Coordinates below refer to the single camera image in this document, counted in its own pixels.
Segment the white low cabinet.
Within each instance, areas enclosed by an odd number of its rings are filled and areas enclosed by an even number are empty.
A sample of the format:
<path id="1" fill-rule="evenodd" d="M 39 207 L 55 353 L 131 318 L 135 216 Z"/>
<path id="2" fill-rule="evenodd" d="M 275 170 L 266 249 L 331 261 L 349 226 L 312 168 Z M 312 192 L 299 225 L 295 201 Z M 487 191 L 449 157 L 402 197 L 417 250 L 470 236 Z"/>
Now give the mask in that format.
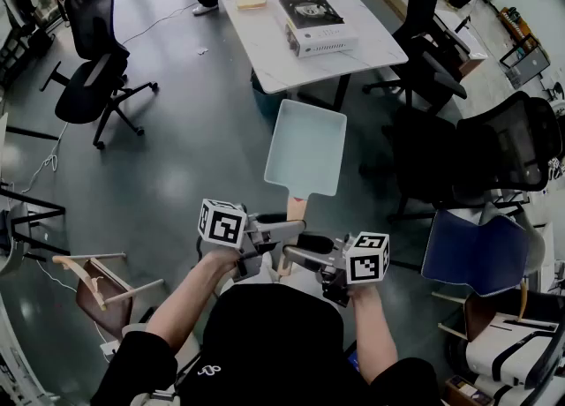
<path id="1" fill-rule="evenodd" d="M 486 49 L 469 30 L 469 17 L 461 19 L 455 12 L 437 10 L 433 20 L 441 35 L 441 42 L 437 45 L 444 48 L 456 62 L 463 77 L 488 58 Z"/>

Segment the pale blue rectangular pan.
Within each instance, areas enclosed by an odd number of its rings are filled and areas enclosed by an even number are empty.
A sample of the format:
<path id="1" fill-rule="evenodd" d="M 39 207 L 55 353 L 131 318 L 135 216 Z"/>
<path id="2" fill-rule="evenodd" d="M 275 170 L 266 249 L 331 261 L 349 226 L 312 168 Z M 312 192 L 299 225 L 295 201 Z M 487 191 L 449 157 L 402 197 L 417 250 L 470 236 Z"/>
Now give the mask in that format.
<path id="1" fill-rule="evenodd" d="M 264 180 L 288 189 L 287 219 L 302 221 L 312 194 L 333 197 L 342 166 L 347 116 L 285 99 L 279 108 Z"/>

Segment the black mesh office chair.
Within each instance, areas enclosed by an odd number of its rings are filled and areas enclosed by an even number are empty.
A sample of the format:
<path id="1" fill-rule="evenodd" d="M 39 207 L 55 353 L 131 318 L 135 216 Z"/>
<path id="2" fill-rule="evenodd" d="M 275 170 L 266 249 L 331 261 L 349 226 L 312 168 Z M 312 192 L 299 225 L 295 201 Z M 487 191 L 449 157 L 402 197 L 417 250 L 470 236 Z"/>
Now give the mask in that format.
<path id="1" fill-rule="evenodd" d="M 411 199 L 436 210 L 479 208 L 495 190 L 540 192 L 549 181 L 549 162 L 562 152 L 561 127 L 550 103 L 523 91 L 455 124 L 402 107 L 382 132 L 392 147 L 392 163 L 363 163 L 359 172 L 395 175 L 401 200 L 389 222 L 426 218 L 406 214 Z"/>

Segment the person's right forearm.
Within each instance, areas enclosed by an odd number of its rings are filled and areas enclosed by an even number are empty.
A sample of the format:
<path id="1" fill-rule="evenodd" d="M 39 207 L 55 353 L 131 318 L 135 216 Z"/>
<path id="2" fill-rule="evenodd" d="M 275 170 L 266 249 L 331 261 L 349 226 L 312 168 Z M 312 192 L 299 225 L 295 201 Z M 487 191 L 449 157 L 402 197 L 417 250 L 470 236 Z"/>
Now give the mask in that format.
<path id="1" fill-rule="evenodd" d="M 357 286 L 349 296 L 355 315 L 358 367 L 364 380 L 371 384 L 398 361 L 396 344 L 376 287 Z"/>

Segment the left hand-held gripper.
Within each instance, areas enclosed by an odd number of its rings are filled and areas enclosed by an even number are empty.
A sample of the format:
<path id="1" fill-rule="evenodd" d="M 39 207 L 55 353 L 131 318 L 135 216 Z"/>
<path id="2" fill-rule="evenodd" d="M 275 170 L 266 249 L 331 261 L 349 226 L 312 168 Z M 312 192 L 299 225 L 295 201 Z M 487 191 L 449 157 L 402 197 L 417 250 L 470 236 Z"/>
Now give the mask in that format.
<path id="1" fill-rule="evenodd" d="M 291 244 L 305 231 L 304 220 L 288 221 L 285 213 L 256 214 L 255 219 L 258 223 L 267 224 L 265 242 L 268 244 Z M 198 220 L 199 260 L 203 258 L 203 242 L 229 247 L 237 250 L 240 255 L 234 282 L 264 281 L 265 270 L 259 251 L 260 234 L 256 234 L 255 230 L 254 219 L 247 214 L 244 206 L 203 199 Z"/>

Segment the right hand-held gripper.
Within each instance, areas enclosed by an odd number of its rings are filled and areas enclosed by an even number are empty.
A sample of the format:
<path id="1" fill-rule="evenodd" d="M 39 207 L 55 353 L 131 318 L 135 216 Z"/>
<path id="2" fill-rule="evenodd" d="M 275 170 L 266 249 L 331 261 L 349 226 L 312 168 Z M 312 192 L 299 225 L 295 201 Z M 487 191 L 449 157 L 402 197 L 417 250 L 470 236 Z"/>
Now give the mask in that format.
<path id="1" fill-rule="evenodd" d="M 390 261 L 390 238 L 389 234 L 362 231 L 334 242 L 329 237 L 303 233 L 298 246 L 285 245 L 282 253 L 308 270 L 320 270 L 322 296 L 346 307 L 351 288 L 383 280 Z"/>

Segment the black frame cart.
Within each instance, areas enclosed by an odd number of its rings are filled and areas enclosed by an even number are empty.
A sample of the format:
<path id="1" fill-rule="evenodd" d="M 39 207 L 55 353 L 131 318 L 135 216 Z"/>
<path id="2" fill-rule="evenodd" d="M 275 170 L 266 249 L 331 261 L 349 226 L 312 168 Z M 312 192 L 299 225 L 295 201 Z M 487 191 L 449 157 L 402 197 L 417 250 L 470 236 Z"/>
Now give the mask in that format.
<path id="1" fill-rule="evenodd" d="M 550 65 L 550 59 L 540 42 L 528 34 L 500 59 L 500 63 L 511 86 L 519 89 L 540 75 Z"/>

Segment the person's left forearm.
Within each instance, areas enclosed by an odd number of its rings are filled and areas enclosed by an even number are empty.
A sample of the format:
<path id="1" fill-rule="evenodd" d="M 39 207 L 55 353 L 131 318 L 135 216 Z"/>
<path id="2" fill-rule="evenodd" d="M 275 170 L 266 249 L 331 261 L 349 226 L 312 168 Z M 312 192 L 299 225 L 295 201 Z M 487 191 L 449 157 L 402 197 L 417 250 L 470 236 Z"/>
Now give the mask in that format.
<path id="1" fill-rule="evenodd" d="M 161 337 L 176 355 L 194 329 L 219 281 L 233 268 L 240 253 L 220 246 L 207 253 L 157 308 L 146 331 Z"/>

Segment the black padded office chair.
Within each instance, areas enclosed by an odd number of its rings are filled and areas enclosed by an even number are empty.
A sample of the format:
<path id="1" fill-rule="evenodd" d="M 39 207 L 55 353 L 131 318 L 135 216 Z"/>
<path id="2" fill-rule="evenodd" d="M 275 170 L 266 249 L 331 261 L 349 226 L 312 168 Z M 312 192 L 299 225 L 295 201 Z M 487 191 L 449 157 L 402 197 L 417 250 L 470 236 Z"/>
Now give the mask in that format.
<path id="1" fill-rule="evenodd" d="M 64 0 L 77 54 L 84 63 L 71 77 L 57 70 L 47 81 L 64 86 L 55 108 L 56 116 L 67 124 L 90 124 L 98 128 L 93 145 L 103 150 L 102 131 L 110 115 L 117 113 L 137 135 L 145 131 L 134 125 L 119 104 L 140 91 L 159 90 L 156 82 L 147 82 L 130 88 L 125 73 L 130 52 L 121 44 L 114 31 L 115 0 Z"/>

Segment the dark teal bin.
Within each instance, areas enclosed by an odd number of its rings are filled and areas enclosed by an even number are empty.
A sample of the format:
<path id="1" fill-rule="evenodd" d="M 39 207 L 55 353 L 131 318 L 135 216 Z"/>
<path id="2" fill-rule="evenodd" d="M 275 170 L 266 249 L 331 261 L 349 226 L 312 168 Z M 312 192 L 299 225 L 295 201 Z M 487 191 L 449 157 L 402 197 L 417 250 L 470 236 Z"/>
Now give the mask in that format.
<path id="1" fill-rule="evenodd" d="M 255 70 L 252 70 L 251 77 L 252 93 L 262 116 L 266 118 L 276 118 L 283 99 L 287 98 L 287 92 L 267 93 L 264 91 Z"/>

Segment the orange wooden shelf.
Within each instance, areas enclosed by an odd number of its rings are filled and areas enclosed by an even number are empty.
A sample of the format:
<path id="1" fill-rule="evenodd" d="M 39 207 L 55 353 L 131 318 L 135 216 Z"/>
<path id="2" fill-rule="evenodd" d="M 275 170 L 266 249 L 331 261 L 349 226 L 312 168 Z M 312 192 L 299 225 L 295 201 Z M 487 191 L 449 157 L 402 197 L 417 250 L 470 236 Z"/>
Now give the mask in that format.
<path id="1" fill-rule="evenodd" d="M 519 43 L 525 39 L 525 45 L 528 48 L 537 46 L 538 40 L 531 32 L 521 14 L 517 11 L 516 7 L 503 7 L 498 14 L 498 18 L 515 43 Z"/>

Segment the white case with black stripes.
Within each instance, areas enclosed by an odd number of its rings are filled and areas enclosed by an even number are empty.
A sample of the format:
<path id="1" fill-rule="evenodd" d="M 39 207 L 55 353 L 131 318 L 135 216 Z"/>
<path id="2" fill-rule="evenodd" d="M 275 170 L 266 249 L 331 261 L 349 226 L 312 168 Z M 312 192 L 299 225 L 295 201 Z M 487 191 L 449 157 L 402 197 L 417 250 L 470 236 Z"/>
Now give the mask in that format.
<path id="1" fill-rule="evenodd" d="M 565 321 L 513 320 L 498 314 L 467 343 L 473 385 L 493 406 L 565 403 Z"/>

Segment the blue fabric chair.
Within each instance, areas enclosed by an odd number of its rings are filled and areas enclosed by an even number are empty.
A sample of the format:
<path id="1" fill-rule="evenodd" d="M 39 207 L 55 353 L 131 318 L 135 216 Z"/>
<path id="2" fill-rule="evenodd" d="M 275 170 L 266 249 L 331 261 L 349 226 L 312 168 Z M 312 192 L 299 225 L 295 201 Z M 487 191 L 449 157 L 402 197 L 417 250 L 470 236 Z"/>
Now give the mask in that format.
<path id="1" fill-rule="evenodd" d="M 528 252 L 526 231 L 504 214 L 478 225 L 440 210 L 433 218 L 421 275 L 489 297 L 519 285 Z"/>

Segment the person's black shirt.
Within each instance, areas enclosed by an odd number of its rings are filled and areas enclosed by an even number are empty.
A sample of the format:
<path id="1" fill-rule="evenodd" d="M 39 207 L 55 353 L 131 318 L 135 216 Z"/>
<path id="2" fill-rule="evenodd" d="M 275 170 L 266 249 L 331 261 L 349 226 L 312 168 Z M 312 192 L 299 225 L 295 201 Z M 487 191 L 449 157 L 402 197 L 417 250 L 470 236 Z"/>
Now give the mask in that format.
<path id="1" fill-rule="evenodd" d="M 366 381 L 343 352 L 329 303 L 288 286 L 228 289 L 209 315 L 199 359 L 184 378 L 159 336 L 130 332 L 91 406 L 130 406 L 177 386 L 180 406 L 443 406 L 433 367 L 405 358 Z"/>

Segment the white portable gas stove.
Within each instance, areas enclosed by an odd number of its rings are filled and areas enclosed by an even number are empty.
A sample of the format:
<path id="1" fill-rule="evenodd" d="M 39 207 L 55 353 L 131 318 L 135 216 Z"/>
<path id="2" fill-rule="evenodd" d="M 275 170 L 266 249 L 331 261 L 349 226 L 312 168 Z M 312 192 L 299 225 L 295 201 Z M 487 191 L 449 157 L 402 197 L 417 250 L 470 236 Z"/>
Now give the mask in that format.
<path id="1" fill-rule="evenodd" d="M 353 50 L 358 35 L 328 0 L 279 0 L 278 21 L 298 58 Z"/>

